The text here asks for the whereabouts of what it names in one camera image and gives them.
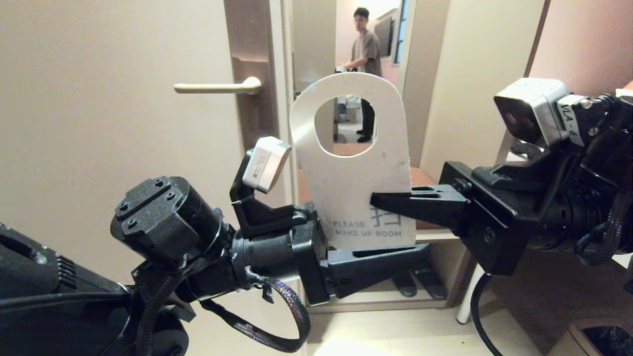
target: trash can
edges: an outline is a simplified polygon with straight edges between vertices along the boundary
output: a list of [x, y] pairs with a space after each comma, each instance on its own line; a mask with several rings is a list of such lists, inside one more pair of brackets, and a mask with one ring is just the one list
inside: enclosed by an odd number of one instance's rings
[[599, 317], [574, 321], [548, 356], [633, 355], [633, 333], [619, 318]]

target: white pole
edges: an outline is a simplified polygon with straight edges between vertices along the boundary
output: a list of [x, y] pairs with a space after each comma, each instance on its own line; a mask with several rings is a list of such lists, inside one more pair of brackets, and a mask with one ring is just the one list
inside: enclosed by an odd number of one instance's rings
[[461, 303], [460, 311], [457, 312], [457, 322], [460, 324], [466, 324], [468, 322], [468, 318], [470, 317], [470, 299], [472, 298], [477, 281], [479, 281], [479, 278], [481, 278], [484, 273], [484, 269], [477, 264], [473, 271], [473, 276], [470, 278], [470, 284], [468, 284], [468, 289], [466, 290], [464, 301]]

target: door hanger hole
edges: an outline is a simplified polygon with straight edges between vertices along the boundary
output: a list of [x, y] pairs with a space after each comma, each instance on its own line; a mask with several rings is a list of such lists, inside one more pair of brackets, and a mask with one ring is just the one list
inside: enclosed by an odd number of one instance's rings
[[377, 118], [371, 104], [363, 98], [339, 96], [326, 101], [316, 112], [316, 136], [329, 153], [354, 156], [373, 145]]

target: chinese character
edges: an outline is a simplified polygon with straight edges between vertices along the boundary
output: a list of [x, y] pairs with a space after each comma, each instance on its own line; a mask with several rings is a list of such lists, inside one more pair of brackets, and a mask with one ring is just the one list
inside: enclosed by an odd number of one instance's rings
[[398, 226], [402, 226], [402, 220], [400, 219], [400, 215], [398, 214], [394, 214], [394, 213], [379, 213], [379, 209], [376, 207], [372, 207], [370, 208], [370, 210], [373, 210], [374, 212], [374, 216], [372, 217], [372, 219], [376, 219], [376, 223], [374, 225], [374, 227], [380, 227], [380, 218], [381, 217], [386, 217], [386, 216], [395, 216], [397, 218], [390, 218], [389, 220], [391, 220], [390, 222], [384, 222], [384, 225], [398, 225]]

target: black slipper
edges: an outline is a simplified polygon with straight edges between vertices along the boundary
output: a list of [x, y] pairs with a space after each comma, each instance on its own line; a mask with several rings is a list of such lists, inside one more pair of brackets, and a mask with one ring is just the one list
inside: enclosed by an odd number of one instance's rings
[[418, 281], [420, 281], [420, 283], [424, 286], [424, 289], [429, 292], [431, 298], [437, 300], [446, 299], [448, 291], [430, 264], [425, 264], [420, 268], [414, 269], [412, 272], [413, 275], [417, 277]]
[[400, 294], [407, 298], [411, 298], [418, 293], [418, 286], [415, 285], [415, 281], [413, 281], [409, 272], [393, 277], [391, 280], [394, 281]]

